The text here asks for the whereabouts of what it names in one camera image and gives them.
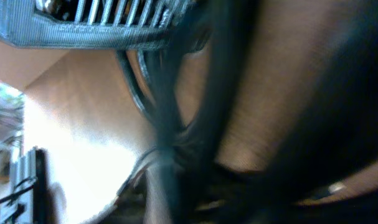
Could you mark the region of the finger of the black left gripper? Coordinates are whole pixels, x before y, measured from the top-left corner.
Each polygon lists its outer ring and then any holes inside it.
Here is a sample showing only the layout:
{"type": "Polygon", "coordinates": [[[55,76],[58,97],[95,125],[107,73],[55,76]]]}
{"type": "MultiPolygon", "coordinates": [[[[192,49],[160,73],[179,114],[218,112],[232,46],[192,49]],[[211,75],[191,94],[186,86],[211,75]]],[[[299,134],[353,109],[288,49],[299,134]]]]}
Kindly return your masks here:
{"type": "Polygon", "coordinates": [[[194,1],[0,0],[0,41],[23,49],[163,49],[194,1]]]}

